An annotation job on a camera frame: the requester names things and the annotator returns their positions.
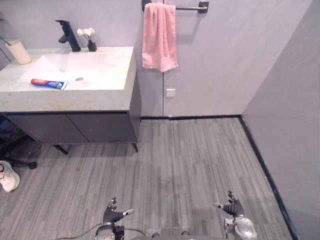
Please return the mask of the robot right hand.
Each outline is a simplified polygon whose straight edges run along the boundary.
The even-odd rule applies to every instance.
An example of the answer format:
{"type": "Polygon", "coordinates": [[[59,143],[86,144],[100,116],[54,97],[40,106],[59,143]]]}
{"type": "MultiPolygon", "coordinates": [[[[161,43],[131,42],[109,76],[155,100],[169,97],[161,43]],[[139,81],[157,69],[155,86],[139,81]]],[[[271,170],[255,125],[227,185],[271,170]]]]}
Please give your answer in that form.
{"type": "Polygon", "coordinates": [[[245,210],[240,200],[236,198],[235,193],[231,190],[228,190],[228,204],[218,203],[216,201],[212,202],[212,205],[218,209],[223,210],[228,215],[231,215],[233,218],[244,218],[245,210]]]}

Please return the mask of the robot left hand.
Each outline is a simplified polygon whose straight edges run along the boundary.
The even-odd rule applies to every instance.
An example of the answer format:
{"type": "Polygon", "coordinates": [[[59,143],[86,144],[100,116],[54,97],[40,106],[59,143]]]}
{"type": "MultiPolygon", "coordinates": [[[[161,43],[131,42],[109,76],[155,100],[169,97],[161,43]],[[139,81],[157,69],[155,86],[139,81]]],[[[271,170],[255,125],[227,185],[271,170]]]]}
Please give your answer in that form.
{"type": "Polygon", "coordinates": [[[117,203],[117,198],[113,197],[107,204],[107,207],[104,211],[103,217],[102,217],[102,223],[106,225],[112,225],[124,217],[131,215],[135,212],[134,208],[130,208],[125,211],[116,211],[116,203],[117,203]]]}

